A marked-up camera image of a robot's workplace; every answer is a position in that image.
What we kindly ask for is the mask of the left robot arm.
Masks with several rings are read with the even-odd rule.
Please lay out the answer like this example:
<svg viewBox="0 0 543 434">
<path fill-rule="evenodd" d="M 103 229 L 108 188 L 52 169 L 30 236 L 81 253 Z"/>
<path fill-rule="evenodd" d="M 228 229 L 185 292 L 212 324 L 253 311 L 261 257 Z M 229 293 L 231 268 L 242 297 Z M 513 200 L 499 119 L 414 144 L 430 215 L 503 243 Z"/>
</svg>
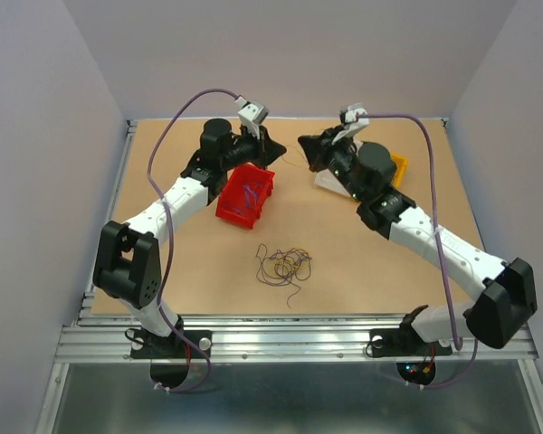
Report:
<svg viewBox="0 0 543 434">
<path fill-rule="evenodd" d="M 266 127 L 256 130 L 242 126 L 234 133 L 226 119 L 207 120 L 199 148 L 174 184 L 157 189 L 157 199 L 143 212 L 101 229 L 92 283 L 129 309 L 164 356 L 177 354 L 184 336 L 181 317 L 162 300 L 170 267 L 161 264 L 160 248 L 174 245 L 178 225 L 222 192 L 229 171 L 244 164 L 265 169 L 286 153 Z"/>
</svg>

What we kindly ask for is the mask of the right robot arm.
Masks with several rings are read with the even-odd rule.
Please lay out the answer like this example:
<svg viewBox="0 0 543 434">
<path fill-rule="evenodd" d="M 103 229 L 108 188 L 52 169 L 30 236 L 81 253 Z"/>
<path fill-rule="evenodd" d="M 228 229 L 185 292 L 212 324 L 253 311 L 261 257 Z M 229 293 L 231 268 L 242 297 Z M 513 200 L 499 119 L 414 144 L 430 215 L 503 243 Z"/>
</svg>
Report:
<svg viewBox="0 0 543 434">
<path fill-rule="evenodd" d="M 370 230 L 422 257 L 468 295 L 467 303 L 420 306 L 405 316 L 398 331 L 404 350 L 418 353 L 431 342 L 454 336 L 501 349 L 536 313 L 532 267 L 521 258 L 492 256 L 434 225 L 432 217 L 392 185 L 396 165 L 384 146 L 356 146 L 336 127 L 301 136 L 298 143 L 311 172 L 329 171 L 357 200 L 357 214 Z"/>
</svg>

